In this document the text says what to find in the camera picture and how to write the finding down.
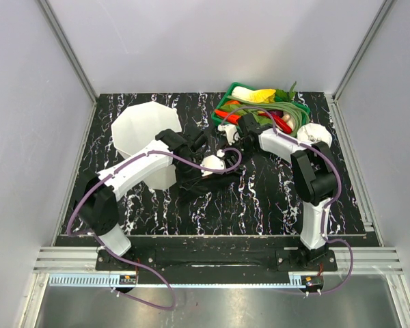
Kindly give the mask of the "white faceted trash bin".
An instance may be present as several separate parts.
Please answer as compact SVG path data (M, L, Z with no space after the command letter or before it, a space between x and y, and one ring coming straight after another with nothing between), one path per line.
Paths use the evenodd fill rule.
M154 190L168 189L176 183L172 157L149 153L168 151L165 143L156 140L156 135L167 129L181 131L177 110L154 101L127 107L111 125L113 144L124 158L109 180L118 195L140 182Z

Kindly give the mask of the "black trash bag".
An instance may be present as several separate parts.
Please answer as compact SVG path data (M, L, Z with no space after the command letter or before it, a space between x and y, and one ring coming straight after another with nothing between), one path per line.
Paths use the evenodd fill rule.
M207 193L217 192L230 186L242 176L240 170L226 174L209 174L207 176L181 176L177 185L181 204L187 204Z

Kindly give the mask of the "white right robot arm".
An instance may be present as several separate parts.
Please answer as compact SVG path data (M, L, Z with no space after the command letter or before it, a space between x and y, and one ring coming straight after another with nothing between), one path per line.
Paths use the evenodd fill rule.
M243 154L269 152L291 165L293 182L303 201L301 245L290 253L290 262L311 271L327 257L327 216L332 202L342 190L342 183L327 143L303 143L270 124L260 125L253 114L237 121Z

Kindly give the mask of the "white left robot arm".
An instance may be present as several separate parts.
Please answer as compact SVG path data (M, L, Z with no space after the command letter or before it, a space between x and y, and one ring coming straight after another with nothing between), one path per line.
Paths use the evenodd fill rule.
M243 159L237 148L227 147L205 156L208 140L202 131L194 134L166 129L137 154L100 171L84 175L81 199L71 219L83 220L96 238L110 250L111 262L120 270L132 267L135 255L120 227L118 201L135 185L162 169L174 167L175 183L183 203L233 183Z

